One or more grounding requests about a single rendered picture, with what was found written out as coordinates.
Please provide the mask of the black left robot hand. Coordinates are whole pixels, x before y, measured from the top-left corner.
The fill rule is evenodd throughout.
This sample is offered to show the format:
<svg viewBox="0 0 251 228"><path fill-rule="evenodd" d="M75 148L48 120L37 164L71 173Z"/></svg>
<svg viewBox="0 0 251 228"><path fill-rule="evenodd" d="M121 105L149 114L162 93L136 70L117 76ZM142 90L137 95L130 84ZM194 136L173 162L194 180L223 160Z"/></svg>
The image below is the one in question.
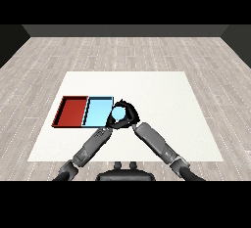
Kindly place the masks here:
<svg viewBox="0 0 251 228"><path fill-rule="evenodd" d="M130 122L127 116L125 116L122 119L115 120L114 117L111 114L109 114L106 121L106 127L113 129L128 128L130 127Z"/></svg>

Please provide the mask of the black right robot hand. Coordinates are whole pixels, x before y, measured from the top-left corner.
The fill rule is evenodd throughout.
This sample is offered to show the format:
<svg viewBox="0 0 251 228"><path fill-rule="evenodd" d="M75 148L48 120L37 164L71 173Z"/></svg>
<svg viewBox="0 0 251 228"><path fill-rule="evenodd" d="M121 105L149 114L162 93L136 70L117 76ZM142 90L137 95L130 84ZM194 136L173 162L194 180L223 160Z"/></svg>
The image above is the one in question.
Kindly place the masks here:
<svg viewBox="0 0 251 228"><path fill-rule="evenodd" d="M135 107L131 103L128 103L124 100L120 100L113 106L113 108L115 107L125 108L125 116L127 116L127 118L129 119L130 126L133 126L134 124L140 121L139 115Z"/></svg>

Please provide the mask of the small blue can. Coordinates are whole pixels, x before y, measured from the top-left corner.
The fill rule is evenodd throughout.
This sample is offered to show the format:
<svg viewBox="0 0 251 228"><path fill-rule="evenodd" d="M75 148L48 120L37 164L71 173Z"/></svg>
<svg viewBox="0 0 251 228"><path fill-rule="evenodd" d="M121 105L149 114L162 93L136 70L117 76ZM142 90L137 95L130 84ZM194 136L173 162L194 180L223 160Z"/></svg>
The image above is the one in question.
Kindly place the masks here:
<svg viewBox="0 0 251 228"><path fill-rule="evenodd" d="M122 120L126 116L126 109L122 107L115 107L112 110L112 117L115 121Z"/></svg>

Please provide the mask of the light blue shallow open box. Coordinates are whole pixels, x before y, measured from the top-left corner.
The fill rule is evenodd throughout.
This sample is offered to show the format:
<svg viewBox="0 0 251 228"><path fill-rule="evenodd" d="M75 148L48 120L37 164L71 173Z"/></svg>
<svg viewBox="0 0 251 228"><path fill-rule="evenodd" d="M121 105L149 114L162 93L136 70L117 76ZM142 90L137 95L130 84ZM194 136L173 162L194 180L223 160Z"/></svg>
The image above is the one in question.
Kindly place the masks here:
<svg viewBox="0 0 251 228"><path fill-rule="evenodd" d="M98 128L106 125L107 118L114 105L112 96L90 96L84 110L83 128Z"/></svg>

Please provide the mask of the red shallow open box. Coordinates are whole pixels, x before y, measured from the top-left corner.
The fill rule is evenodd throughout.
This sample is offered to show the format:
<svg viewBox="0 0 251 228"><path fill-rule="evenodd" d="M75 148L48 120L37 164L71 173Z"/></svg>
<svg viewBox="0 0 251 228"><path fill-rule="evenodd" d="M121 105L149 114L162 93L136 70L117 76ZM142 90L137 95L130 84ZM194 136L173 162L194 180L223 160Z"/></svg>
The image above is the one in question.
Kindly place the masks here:
<svg viewBox="0 0 251 228"><path fill-rule="evenodd" d="M52 122L54 128L82 128L87 96L64 96Z"/></svg>

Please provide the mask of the dark grey robot body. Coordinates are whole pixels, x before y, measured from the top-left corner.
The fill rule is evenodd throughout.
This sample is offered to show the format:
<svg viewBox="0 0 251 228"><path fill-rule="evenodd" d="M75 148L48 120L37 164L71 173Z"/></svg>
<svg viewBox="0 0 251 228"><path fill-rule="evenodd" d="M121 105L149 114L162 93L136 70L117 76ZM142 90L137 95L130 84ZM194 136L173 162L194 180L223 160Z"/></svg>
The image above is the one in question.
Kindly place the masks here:
<svg viewBox="0 0 251 228"><path fill-rule="evenodd" d="M116 161L114 168L99 173L96 181L155 181L155 176L152 173L138 169L135 161L129 163L129 169L122 169L122 163Z"/></svg>

